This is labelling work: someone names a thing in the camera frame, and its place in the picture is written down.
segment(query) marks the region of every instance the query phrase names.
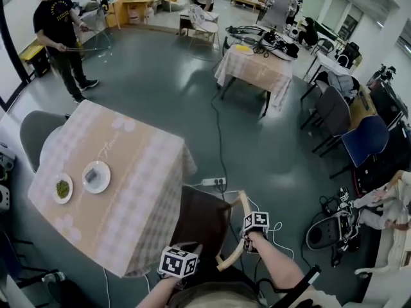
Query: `brown chair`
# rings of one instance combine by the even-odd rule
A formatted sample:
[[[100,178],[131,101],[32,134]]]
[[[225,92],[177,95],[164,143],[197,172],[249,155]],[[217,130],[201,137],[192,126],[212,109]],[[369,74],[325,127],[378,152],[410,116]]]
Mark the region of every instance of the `brown chair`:
[[[227,203],[212,194],[192,187],[182,188],[180,218],[175,227],[170,245],[197,242],[203,245],[201,257],[214,258],[218,270],[223,271],[232,266],[243,253],[244,239],[235,251],[224,261],[220,257],[225,236],[229,229],[231,212],[235,206],[242,204],[244,215],[251,213],[245,192],[239,192],[238,198]]]

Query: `black door frame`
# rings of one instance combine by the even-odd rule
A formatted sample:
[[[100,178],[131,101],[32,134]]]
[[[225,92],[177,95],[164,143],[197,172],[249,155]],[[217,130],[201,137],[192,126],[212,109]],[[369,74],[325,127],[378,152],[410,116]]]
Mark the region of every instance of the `black door frame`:
[[[0,34],[3,39],[4,47],[10,57],[10,61],[21,79],[21,84],[16,88],[8,101],[4,101],[0,97],[0,107],[6,112],[13,105],[14,101],[17,99],[17,96],[22,92],[25,86],[31,82],[31,80],[20,60],[19,54],[15,49],[12,37],[10,36],[6,22],[6,15],[4,14],[3,0],[0,0]]]

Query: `gray chair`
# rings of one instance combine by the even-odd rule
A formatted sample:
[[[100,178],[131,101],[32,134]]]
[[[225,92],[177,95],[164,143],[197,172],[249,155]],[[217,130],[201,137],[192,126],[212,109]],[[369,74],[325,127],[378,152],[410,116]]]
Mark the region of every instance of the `gray chair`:
[[[308,120],[301,126],[301,130],[304,129],[304,127],[317,114],[320,116],[320,118],[314,123],[317,123],[318,121],[324,123],[331,135],[324,142],[319,144],[313,150],[313,153],[318,151],[332,139],[335,140],[337,138],[338,140],[341,135],[348,132],[351,125],[351,113],[349,106],[341,93],[333,86],[329,86],[317,101],[317,103],[315,104],[314,113],[312,113]]]
[[[53,130],[66,123],[66,115],[57,115],[36,110],[28,114],[20,127],[20,140],[30,166],[37,172],[43,144]]]
[[[330,52],[332,52],[334,50],[334,45],[331,41],[327,40],[326,38],[321,38],[318,42],[317,45],[315,46],[315,48],[313,49],[313,51],[311,52],[312,54],[317,53],[318,51],[323,52],[326,56],[328,56],[328,54]]]

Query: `tablecloth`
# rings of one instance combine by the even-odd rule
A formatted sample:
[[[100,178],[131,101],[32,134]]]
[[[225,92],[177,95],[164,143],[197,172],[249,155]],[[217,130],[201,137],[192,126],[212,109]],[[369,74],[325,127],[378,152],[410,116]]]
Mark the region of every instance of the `tablecloth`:
[[[179,219],[182,179],[196,171],[183,139],[84,101],[46,156],[28,198],[62,236],[119,277],[144,275],[159,262]],[[111,172],[100,194],[82,183],[95,160]],[[59,173],[73,180],[65,205],[53,200]]]
[[[273,54],[268,58],[263,54],[247,56],[232,46],[217,69],[217,83],[223,87],[227,76],[235,76],[271,92],[271,102],[280,109],[292,80],[292,63]]]

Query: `green floor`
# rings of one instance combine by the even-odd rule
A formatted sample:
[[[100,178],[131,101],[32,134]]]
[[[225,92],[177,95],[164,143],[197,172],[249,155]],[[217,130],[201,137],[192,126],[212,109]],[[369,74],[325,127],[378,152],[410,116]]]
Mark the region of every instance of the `green floor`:
[[[216,94],[211,71],[214,63],[190,57],[189,42],[167,33],[125,28],[110,38],[112,56],[100,52],[85,61],[89,77],[101,81],[99,87],[86,94],[87,98],[185,138],[198,166],[198,172],[186,180],[188,184],[223,176],[216,114],[210,105]],[[105,39],[98,43],[104,45]],[[282,110],[278,112],[270,107],[263,119],[260,115],[265,102],[257,97],[260,91],[246,83],[237,81],[224,101],[216,100],[228,190],[245,190],[261,210],[270,213],[272,225],[278,221],[283,223],[283,229],[275,233],[275,240],[295,252],[295,261],[304,272],[308,267],[301,259],[300,244],[312,217],[320,211],[319,197],[332,196],[343,185],[354,197],[349,173],[333,181],[328,178],[330,173],[348,162],[343,149],[319,158],[311,150],[326,133],[311,127],[300,131],[301,123],[308,116],[308,108],[313,106],[316,98],[313,93],[301,105],[299,98],[306,89],[306,83],[294,78]],[[48,110],[58,110],[60,105],[71,100],[52,73],[37,80],[27,90],[41,98],[43,107],[45,104],[50,106]],[[103,269],[64,240],[24,201],[26,199],[15,200],[13,216],[17,232],[35,242],[50,268],[66,273],[89,298],[108,307]],[[233,226],[238,229],[241,220],[235,218]],[[362,233],[360,250],[347,254],[335,269],[330,265],[330,250],[305,251],[310,263],[319,264],[323,270],[315,286],[337,295],[342,304],[361,296],[363,281],[357,279],[353,271],[372,265],[369,254],[378,247],[378,242],[370,240],[370,230],[363,228]],[[235,244],[229,234],[223,253],[229,254]],[[243,256],[245,272],[251,278],[254,278],[257,259],[254,255]],[[267,276],[264,265],[260,264],[258,278]],[[157,279],[154,273],[149,278],[152,284]],[[133,308],[147,293],[143,278],[120,279],[109,274],[109,283],[111,307]],[[264,292],[271,300],[268,288],[264,288]]]

